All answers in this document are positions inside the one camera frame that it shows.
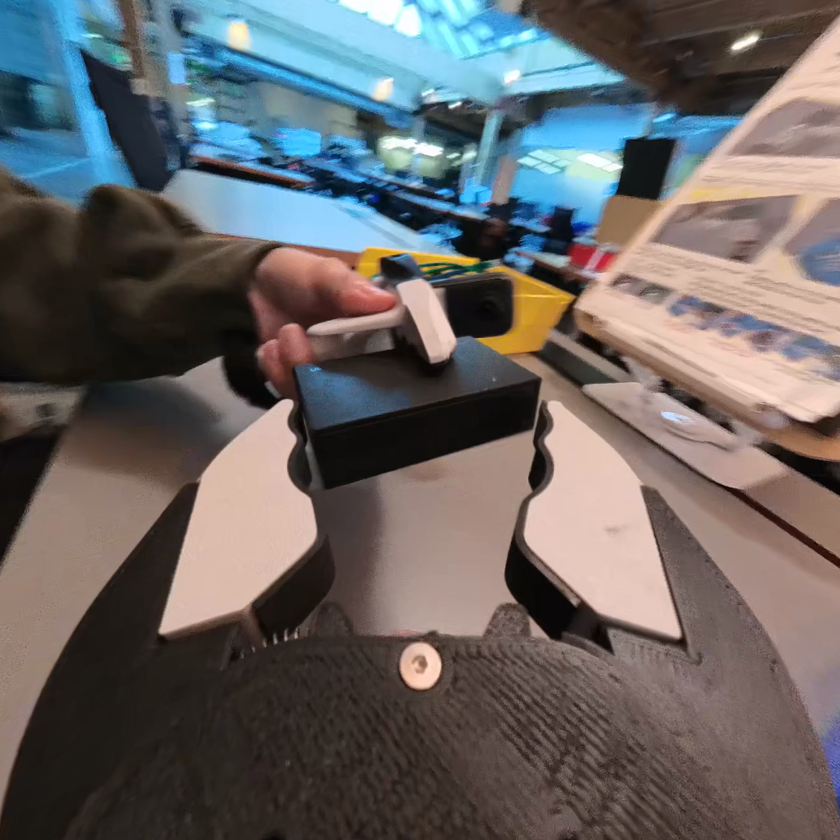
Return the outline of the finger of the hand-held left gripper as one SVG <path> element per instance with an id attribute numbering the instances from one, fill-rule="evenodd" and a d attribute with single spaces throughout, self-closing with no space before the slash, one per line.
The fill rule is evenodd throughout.
<path id="1" fill-rule="evenodd" d="M 395 294 L 404 309 L 398 328 L 403 340 L 430 370 L 443 369 L 452 360 L 458 340 L 442 298 L 422 278 L 398 282 Z"/>

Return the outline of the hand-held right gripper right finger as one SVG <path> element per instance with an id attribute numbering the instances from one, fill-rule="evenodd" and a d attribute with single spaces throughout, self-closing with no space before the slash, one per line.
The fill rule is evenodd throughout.
<path id="1" fill-rule="evenodd" d="M 553 641 L 608 651 L 612 631 L 667 647 L 685 631 L 644 485 L 625 459 L 558 401 L 534 427 L 530 492 L 511 537 L 505 582 Z"/>

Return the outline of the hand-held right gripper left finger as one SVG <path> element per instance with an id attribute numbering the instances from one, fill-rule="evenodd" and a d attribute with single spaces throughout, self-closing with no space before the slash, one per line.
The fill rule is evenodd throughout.
<path id="1" fill-rule="evenodd" d="M 333 554 L 308 493 L 293 402 L 234 438 L 196 486 L 159 632 L 175 640 L 232 625 L 248 640 L 303 626 L 334 581 Z"/>

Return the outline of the yellow plastic bin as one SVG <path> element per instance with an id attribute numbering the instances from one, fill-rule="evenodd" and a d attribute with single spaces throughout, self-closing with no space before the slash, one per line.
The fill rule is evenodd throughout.
<path id="1" fill-rule="evenodd" d="M 573 301 L 570 293 L 498 262 L 407 254 L 442 294 L 456 337 L 477 339 L 501 354 L 539 351 Z"/>

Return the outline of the black rectangular box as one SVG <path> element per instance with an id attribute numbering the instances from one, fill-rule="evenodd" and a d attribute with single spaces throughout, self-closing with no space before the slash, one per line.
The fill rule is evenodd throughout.
<path id="1" fill-rule="evenodd" d="M 324 489 L 529 433 L 541 391 L 536 374 L 470 337 L 437 367 L 394 349 L 299 365 L 293 377 Z"/>

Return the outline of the person's left hand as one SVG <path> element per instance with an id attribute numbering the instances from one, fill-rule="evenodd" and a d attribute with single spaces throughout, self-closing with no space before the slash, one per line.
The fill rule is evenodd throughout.
<path id="1" fill-rule="evenodd" d="M 339 259 L 283 247 L 270 251 L 257 265 L 248 303 L 259 368 L 286 398 L 295 394 L 294 368 L 313 361 L 307 328 L 386 312 L 396 300 Z"/>

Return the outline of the red box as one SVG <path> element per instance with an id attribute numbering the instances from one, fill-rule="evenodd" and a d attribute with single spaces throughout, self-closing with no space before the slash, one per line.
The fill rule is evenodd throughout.
<path id="1" fill-rule="evenodd" d="M 576 240 L 570 246 L 567 256 L 571 267 L 596 274 L 605 271 L 613 263 L 620 249 L 612 243 Z"/>

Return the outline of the white stand base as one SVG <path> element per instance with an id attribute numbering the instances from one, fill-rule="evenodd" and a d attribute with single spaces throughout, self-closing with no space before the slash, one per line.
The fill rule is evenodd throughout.
<path id="1" fill-rule="evenodd" d="M 790 470 L 744 436 L 729 432 L 673 397 L 637 382 L 590 384 L 582 392 L 697 474 L 730 490 L 753 490 Z"/>

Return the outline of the cardboard box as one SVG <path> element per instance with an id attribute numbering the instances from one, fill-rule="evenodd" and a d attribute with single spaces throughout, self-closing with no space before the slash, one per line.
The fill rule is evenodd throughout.
<path id="1" fill-rule="evenodd" d="M 660 201 L 646 198 L 610 196 L 596 226 L 594 241 L 599 247 L 613 252 L 624 249 L 656 215 L 660 204 Z"/>

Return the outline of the black speaker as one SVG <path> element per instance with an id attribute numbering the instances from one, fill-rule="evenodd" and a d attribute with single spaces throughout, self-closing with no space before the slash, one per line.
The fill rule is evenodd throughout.
<path id="1" fill-rule="evenodd" d="M 615 194 L 646 201 L 659 200 L 676 146 L 675 139 L 626 140 Z"/>

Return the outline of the printed poster board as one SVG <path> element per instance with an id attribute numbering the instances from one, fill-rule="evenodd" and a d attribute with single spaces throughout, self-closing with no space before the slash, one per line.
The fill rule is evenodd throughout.
<path id="1" fill-rule="evenodd" d="M 835 22 L 589 284 L 604 342 L 745 413 L 838 415 Z"/>

